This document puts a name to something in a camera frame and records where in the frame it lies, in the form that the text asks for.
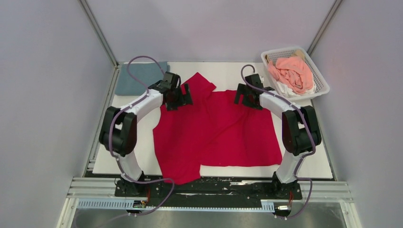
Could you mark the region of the red t shirt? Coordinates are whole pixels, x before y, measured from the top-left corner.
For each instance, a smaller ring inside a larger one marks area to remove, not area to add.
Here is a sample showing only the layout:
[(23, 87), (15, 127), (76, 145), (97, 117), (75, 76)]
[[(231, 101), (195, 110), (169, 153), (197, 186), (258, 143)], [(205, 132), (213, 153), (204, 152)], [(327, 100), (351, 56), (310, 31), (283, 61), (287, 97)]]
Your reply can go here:
[(234, 90), (217, 91), (196, 73), (185, 82), (192, 105), (160, 108), (153, 130), (162, 176), (181, 185), (200, 178), (201, 166), (271, 166), (282, 162), (269, 110), (235, 104)]

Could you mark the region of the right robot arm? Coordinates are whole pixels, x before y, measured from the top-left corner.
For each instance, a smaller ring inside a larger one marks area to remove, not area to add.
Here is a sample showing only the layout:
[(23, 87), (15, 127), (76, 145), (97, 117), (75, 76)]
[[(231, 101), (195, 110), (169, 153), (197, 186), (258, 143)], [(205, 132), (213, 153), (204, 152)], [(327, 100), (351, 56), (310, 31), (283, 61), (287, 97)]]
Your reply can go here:
[(264, 87), (258, 74), (242, 77), (237, 87), (235, 103), (246, 107), (269, 110), (282, 121), (282, 142), (285, 153), (273, 174), (272, 194), (284, 198), (290, 186), (298, 181), (297, 173), (304, 159), (315, 154), (322, 137), (317, 115), (312, 106), (300, 106)]

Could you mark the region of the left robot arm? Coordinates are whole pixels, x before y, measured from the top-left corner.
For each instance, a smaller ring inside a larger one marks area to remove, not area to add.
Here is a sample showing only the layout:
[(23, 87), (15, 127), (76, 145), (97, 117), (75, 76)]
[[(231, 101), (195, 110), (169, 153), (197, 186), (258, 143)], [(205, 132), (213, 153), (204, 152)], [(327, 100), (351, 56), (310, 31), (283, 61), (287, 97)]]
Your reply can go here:
[(144, 172), (140, 168), (134, 149), (137, 144), (137, 124), (151, 111), (165, 106), (167, 111), (177, 111), (179, 107), (192, 105), (190, 87), (181, 83), (178, 74), (165, 72), (163, 78), (146, 87), (137, 99), (122, 107), (110, 106), (106, 109), (99, 134), (99, 142), (116, 161), (121, 177), (128, 181), (127, 190), (139, 197), (145, 191)]

